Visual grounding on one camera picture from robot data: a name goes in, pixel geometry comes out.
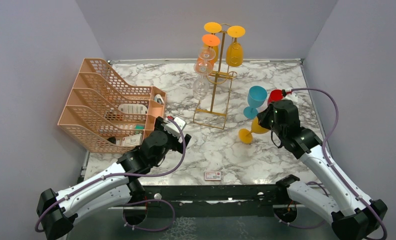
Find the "red wine glass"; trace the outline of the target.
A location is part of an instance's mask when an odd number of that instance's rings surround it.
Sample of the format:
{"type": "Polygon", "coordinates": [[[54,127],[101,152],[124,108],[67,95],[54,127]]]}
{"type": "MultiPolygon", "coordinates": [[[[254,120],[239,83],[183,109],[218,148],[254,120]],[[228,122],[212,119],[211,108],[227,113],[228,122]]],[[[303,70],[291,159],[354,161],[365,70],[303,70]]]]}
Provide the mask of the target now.
{"type": "Polygon", "coordinates": [[[270,92],[267,100],[267,104],[269,105],[272,102],[280,101],[284,98],[283,91],[281,89],[274,89],[270,92]]]}

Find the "blue wine glass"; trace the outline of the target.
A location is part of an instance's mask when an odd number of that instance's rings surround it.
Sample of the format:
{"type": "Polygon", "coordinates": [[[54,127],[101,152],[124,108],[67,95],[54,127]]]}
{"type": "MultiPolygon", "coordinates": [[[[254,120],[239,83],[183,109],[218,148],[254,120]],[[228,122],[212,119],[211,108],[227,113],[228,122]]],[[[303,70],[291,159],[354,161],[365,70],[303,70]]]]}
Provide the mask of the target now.
{"type": "Polygon", "coordinates": [[[254,119],[258,114],[258,108],[266,102],[267,90],[259,85],[252,86],[247,95],[248,106],[243,110],[243,114],[248,119],[254,119]]]}

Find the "clear wine glass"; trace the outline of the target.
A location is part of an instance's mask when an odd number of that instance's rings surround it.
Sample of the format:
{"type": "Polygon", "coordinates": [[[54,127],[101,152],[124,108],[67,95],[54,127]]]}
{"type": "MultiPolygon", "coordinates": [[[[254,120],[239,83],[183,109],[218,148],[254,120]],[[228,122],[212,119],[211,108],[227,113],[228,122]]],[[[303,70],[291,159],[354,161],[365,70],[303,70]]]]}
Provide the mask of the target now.
{"type": "Polygon", "coordinates": [[[208,95],[209,92],[209,81],[207,77],[213,71],[214,65],[206,60],[198,60],[194,65],[194,71],[198,74],[197,79],[192,85],[193,97],[202,101],[208,95]]]}

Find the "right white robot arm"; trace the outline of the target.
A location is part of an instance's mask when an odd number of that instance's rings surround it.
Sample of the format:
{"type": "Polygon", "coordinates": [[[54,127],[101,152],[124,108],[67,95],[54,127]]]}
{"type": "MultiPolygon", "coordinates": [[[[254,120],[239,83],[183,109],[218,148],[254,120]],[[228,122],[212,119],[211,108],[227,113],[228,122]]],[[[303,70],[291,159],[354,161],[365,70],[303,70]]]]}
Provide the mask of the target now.
{"type": "Polygon", "coordinates": [[[326,196],[289,175],[276,183],[274,196],[278,202],[303,204],[323,218],[340,240],[363,240],[382,226],[386,204],[381,199],[373,200],[351,181],[314,131],[301,126],[298,108],[291,100],[270,103],[256,120],[258,126],[276,135],[280,146],[305,164],[330,194],[326,196]]]}

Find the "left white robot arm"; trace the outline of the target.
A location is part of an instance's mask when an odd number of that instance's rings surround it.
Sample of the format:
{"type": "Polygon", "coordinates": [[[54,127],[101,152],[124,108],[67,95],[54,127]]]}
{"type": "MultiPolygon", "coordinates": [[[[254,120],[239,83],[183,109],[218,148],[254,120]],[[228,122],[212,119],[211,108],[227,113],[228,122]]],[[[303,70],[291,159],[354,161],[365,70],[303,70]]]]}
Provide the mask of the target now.
{"type": "Polygon", "coordinates": [[[177,164],[166,173],[150,174],[169,151],[181,153],[181,158],[185,158],[191,140],[191,136],[184,133],[186,125],[180,117],[158,117],[149,136],[105,170],[66,189],[43,191],[36,207],[38,219],[34,230],[44,233],[48,240],[57,240],[80,220],[99,210],[123,203],[133,206],[145,203],[145,190],[139,178],[169,175],[180,167],[177,164]]]}

